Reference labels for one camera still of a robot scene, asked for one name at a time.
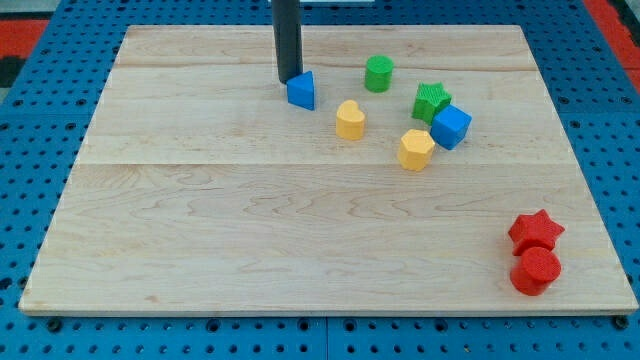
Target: wooden board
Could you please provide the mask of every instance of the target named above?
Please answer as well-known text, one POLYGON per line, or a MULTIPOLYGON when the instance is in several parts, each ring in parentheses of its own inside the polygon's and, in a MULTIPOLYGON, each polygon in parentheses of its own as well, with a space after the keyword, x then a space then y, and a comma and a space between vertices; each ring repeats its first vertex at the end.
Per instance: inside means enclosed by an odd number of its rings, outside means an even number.
POLYGON ((317 110, 289 105, 270 27, 126 34, 24 291, 29 315, 520 316, 636 299, 519 27, 307 27, 317 110), (392 88, 363 87, 368 56, 392 88), (474 116, 455 151, 401 169, 419 81, 474 116), (334 135, 345 99, 365 138, 334 135), (509 281, 506 235, 545 208, 561 277, 509 281))

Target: blue block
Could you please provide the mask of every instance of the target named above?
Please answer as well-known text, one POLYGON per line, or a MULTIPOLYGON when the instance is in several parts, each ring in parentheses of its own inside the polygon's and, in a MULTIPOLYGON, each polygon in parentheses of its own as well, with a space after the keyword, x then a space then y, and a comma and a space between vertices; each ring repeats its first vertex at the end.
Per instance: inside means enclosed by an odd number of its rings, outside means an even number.
POLYGON ((316 88, 313 72, 307 71, 287 81, 287 101, 308 110, 316 108, 316 88))
POLYGON ((453 105, 449 105, 433 118, 431 137, 447 150, 453 150, 465 135, 471 116, 453 105))

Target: green cylinder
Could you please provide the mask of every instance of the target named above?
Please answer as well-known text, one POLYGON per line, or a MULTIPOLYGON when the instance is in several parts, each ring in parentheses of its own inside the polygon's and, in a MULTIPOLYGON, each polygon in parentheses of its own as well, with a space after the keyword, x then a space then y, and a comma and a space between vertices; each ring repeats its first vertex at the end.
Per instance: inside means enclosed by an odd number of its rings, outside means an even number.
POLYGON ((364 87, 371 92, 385 92, 391 85, 393 61, 384 55, 374 55, 367 60, 364 87))

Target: blue pegboard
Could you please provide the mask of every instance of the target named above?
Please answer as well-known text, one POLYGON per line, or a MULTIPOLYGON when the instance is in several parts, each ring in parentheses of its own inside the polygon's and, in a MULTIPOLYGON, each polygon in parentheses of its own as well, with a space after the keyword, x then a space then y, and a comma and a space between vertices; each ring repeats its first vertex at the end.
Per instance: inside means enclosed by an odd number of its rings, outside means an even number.
MULTIPOLYGON (((580 1, 377 0, 305 24, 518 24, 640 291, 640 98, 580 1)), ((640 317, 52 319, 17 310, 129 24, 269 24, 266 0, 63 0, 0 108, 0 358, 638 358, 640 317)))

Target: red cylinder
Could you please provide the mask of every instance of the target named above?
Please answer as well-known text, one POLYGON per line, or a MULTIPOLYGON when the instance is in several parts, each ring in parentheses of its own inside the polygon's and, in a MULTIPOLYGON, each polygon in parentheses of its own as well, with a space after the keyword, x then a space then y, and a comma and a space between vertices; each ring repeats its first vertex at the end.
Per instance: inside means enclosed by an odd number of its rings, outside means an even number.
POLYGON ((521 293, 537 296, 547 290, 561 271, 560 260, 551 251, 532 247, 522 253, 511 270, 511 283, 521 293))

